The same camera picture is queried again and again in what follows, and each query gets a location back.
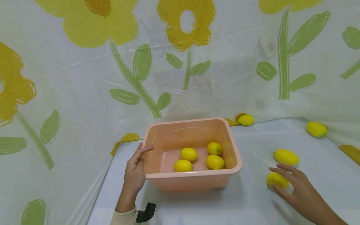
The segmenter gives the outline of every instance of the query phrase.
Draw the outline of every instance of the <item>white table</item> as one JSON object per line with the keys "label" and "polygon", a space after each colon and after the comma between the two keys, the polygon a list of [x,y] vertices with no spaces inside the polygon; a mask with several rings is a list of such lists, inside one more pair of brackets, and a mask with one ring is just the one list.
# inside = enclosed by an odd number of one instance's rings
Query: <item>white table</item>
{"label": "white table", "polygon": [[[136,205],[157,204],[150,225],[311,224],[266,186],[272,152],[285,148],[300,159],[304,171],[328,204],[350,225],[360,221],[360,167],[327,138],[305,131],[297,118],[232,127],[243,167],[226,189],[193,193],[163,193],[146,181]],[[88,225],[110,223],[123,185],[126,161],[140,141],[124,143],[111,162]]]}

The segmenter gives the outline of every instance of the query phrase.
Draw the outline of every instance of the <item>beige sleeve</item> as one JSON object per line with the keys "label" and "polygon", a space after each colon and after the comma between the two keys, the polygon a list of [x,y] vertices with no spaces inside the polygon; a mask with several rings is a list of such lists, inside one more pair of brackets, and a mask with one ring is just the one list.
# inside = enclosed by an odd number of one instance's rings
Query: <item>beige sleeve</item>
{"label": "beige sleeve", "polygon": [[114,210],[110,225],[138,225],[140,223],[136,222],[137,216],[138,211],[136,210],[136,207],[133,210],[124,213],[119,213]]}

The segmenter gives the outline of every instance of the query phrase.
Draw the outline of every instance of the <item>hand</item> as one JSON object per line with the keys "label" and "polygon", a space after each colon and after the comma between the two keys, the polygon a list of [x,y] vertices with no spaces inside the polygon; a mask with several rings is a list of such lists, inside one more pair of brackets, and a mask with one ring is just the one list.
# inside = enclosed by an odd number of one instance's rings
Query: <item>hand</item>
{"label": "hand", "polygon": [[316,225],[346,225],[326,204],[302,171],[283,164],[276,166],[278,168],[269,169],[283,175],[293,185],[294,192],[288,194],[275,184],[272,188],[298,213]]}
{"label": "hand", "polygon": [[140,143],[134,155],[126,164],[124,185],[116,205],[116,212],[128,212],[134,209],[135,199],[138,192],[145,183],[144,160],[140,159],[145,152],[154,149],[153,145],[141,149],[143,143]]}

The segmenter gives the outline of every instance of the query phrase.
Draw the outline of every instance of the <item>plastic tub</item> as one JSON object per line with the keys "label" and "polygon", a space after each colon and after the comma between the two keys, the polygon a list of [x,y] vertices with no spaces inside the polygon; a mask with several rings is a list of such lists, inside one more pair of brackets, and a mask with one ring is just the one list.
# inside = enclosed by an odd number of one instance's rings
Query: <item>plastic tub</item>
{"label": "plastic tub", "polygon": [[[225,169],[210,170],[205,159],[207,145],[218,142],[222,146]],[[144,138],[144,146],[154,149],[143,154],[146,179],[161,191],[185,192],[223,189],[230,176],[240,171],[242,161],[229,124],[223,118],[156,123],[151,125]],[[192,162],[192,172],[175,172],[174,164],[181,159],[183,148],[194,148],[199,157]]]}

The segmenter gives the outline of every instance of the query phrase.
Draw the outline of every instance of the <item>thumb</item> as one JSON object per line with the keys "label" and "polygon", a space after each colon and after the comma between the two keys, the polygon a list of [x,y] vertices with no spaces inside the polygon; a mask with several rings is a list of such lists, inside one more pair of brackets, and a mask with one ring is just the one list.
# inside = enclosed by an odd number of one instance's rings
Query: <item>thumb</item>
{"label": "thumb", "polygon": [[276,184],[272,184],[271,187],[274,189],[274,191],[282,198],[284,199],[287,203],[290,204],[291,201],[291,197],[292,195],[287,193],[284,189],[280,188],[278,185]]}
{"label": "thumb", "polygon": [[138,165],[136,166],[136,170],[144,170],[145,161],[142,159],[139,159]]}

